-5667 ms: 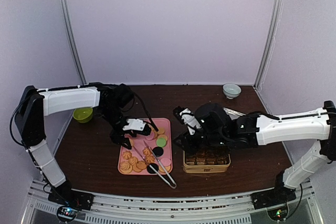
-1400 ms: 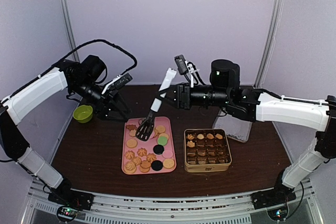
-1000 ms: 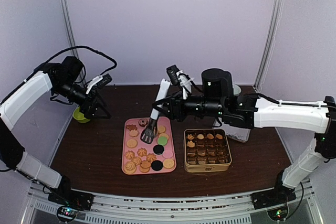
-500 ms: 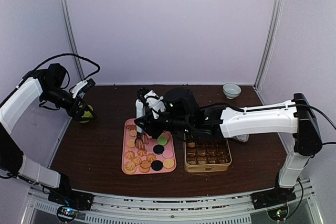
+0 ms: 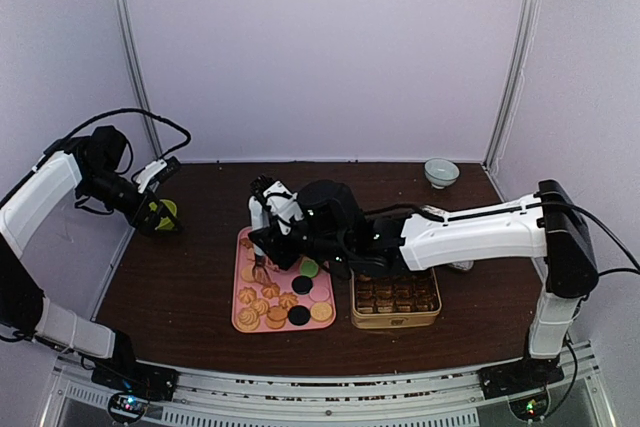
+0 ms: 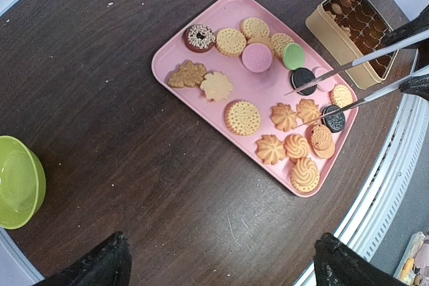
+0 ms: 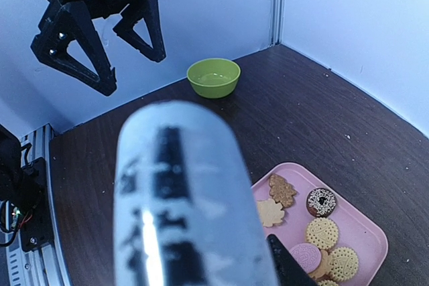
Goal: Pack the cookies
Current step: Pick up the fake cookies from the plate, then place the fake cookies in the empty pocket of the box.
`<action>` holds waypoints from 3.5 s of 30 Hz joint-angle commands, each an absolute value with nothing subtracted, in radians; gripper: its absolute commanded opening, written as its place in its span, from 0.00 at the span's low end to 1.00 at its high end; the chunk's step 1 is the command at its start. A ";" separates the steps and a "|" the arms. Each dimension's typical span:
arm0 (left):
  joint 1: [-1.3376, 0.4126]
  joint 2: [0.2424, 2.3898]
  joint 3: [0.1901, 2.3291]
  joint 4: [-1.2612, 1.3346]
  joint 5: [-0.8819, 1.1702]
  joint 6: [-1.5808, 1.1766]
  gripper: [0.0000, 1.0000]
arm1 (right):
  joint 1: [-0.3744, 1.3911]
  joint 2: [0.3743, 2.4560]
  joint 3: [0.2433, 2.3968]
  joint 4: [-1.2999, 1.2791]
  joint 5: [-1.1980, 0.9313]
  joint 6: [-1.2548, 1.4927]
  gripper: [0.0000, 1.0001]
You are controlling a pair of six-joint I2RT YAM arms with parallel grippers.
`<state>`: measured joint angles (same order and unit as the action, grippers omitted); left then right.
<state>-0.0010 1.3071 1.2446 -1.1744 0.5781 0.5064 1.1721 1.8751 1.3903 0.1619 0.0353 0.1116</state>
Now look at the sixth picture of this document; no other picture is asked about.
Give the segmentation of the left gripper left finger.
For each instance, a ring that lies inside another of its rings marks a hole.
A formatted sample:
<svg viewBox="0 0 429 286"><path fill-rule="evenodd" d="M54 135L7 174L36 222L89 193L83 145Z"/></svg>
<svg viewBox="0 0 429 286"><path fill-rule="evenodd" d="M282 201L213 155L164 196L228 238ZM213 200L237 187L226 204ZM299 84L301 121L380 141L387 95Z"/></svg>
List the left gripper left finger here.
<svg viewBox="0 0 429 286"><path fill-rule="evenodd" d="M131 253L125 234L114 232L75 263L38 285L128 285Z"/></svg>

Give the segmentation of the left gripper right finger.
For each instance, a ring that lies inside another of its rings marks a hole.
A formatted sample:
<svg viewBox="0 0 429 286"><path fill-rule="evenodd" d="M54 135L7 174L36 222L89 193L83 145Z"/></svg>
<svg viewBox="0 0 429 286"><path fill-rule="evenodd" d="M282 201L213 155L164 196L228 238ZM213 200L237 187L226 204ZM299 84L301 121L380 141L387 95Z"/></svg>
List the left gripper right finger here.
<svg viewBox="0 0 429 286"><path fill-rule="evenodd" d="M329 232L315 244L314 271L316 284L387 286L401 281L374 267Z"/></svg>

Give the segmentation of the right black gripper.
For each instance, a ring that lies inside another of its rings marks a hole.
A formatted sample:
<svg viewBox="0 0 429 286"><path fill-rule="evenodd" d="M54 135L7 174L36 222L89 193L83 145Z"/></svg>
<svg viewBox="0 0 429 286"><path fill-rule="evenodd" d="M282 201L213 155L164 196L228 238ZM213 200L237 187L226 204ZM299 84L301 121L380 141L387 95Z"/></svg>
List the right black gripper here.
<svg viewBox="0 0 429 286"><path fill-rule="evenodd" d="M417 18L388 33L382 39L381 45L387 47L426 30L428 30L428 6L422 10ZM428 67L428 39L410 45L406 49L418 50L418 69ZM399 91L428 100L428 75L412 77L399 85Z"/></svg>

